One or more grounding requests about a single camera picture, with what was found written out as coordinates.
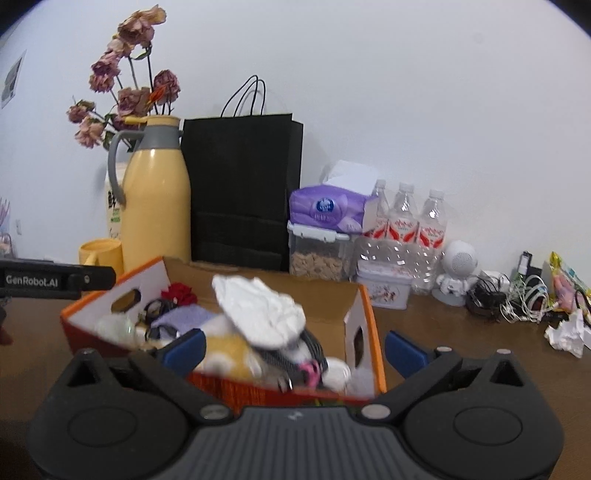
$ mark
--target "yellow mug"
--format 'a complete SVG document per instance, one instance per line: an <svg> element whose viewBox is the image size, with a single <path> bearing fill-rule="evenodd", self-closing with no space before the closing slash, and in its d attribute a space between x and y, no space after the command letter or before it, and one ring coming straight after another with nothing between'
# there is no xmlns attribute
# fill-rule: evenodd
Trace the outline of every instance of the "yellow mug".
<svg viewBox="0 0 591 480"><path fill-rule="evenodd" d="M113 267L118 277L124 272L121 242L114 238L99 238L85 243L78 251L78 260L82 265Z"/></svg>

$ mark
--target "yellow thermos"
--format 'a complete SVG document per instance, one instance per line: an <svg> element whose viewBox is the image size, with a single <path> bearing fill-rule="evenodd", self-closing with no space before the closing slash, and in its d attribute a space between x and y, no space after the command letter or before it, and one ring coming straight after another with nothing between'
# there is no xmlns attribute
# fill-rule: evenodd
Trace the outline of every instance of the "yellow thermos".
<svg viewBox="0 0 591 480"><path fill-rule="evenodd" d="M191 185L180 150L180 119L171 115L126 117L143 130L123 130L109 149L109 180L121 204L121 242L125 270L166 255L191 257ZM123 183L117 183L117 145L123 138L139 146L131 155Z"/></svg>

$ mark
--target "blue gripper pad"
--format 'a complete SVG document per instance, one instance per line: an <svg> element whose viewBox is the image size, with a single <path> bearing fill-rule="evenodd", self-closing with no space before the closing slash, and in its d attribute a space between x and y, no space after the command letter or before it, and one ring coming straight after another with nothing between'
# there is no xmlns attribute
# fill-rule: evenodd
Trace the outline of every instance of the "blue gripper pad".
<svg viewBox="0 0 591 480"><path fill-rule="evenodd" d="M205 334L194 328L158 350L156 359L179 377L185 378L203 361L206 348Z"/></svg>
<svg viewBox="0 0 591 480"><path fill-rule="evenodd" d="M384 351L388 363L405 379L426 367L431 361L427 352L393 330L386 335Z"/></svg>

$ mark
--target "white cloth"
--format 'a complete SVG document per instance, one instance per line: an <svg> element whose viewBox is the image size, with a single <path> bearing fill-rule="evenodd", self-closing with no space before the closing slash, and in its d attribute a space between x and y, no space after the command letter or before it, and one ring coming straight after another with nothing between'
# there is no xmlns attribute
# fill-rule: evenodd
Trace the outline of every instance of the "white cloth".
<svg viewBox="0 0 591 480"><path fill-rule="evenodd" d="M259 278L215 275L217 302L246 341L265 350L293 343L306 326L301 305L267 287Z"/></svg>

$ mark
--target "thermos handle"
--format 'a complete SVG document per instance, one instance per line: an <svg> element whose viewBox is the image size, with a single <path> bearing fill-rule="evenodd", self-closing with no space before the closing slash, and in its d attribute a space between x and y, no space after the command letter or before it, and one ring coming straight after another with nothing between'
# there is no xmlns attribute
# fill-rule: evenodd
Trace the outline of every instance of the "thermos handle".
<svg viewBox="0 0 591 480"><path fill-rule="evenodd" d="M107 171L109 172L109 182L111 184L111 188L113 189L113 195L115 196L115 200L117 200L121 206L125 206L125 193L123 192L121 185L119 185L117 182L117 175L115 174L117 146L123 138L128 138L129 140L141 140L143 136L143 131L122 130L121 132L117 132L111 140L111 146L109 147L109 157L107 160Z"/></svg>

